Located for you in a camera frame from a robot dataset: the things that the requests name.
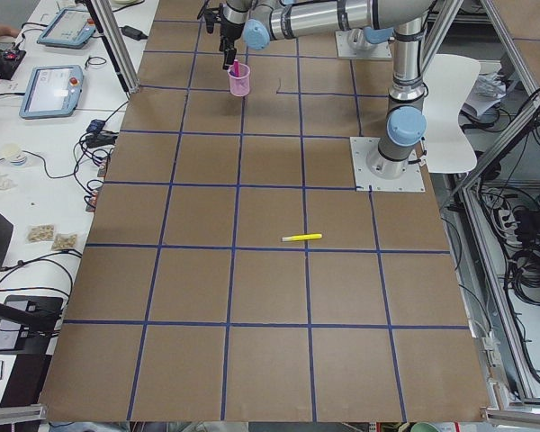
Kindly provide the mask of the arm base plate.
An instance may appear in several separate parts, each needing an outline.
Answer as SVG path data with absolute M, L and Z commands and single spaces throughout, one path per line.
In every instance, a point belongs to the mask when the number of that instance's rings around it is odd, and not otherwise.
M 390 61 L 392 54 L 390 43 L 384 40 L 371 43 L 366 40 L 362 29 L 336 32 L 337 56 L 340 59 L 361 59 L 372 61 Z
M 393 162 L 379 153 L 379 140 L 376 137 L 350 138 L 355 189 L 361 192 L 424 193 L 416 151 L 413 149 L 404 161 Z

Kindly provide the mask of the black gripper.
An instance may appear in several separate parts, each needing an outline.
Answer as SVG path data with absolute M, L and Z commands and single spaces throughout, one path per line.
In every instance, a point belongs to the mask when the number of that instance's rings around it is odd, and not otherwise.
M 241 37 L 245 22 L 245 13 L 222 13 L 220 16 L 219 51 L 223 53 L 224 70 L 228 70 L 234 64 L 235 42 Z

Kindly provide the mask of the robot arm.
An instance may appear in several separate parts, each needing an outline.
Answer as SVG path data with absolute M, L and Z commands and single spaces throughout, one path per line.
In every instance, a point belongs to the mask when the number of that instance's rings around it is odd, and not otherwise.
M 225 68 L 234 63 L 237 40 L 263 50 L 272 41 L 342 31 L 349 45 L 360 50 L 393 39 L 386 129 L 366 163 L 374 175 L 396 179 L 427 127 L 422 54 L 430 8 L 429 1 L 224 1 L 214 8 L 203 5 L 198 16 L 208 32 L 220 33 Z

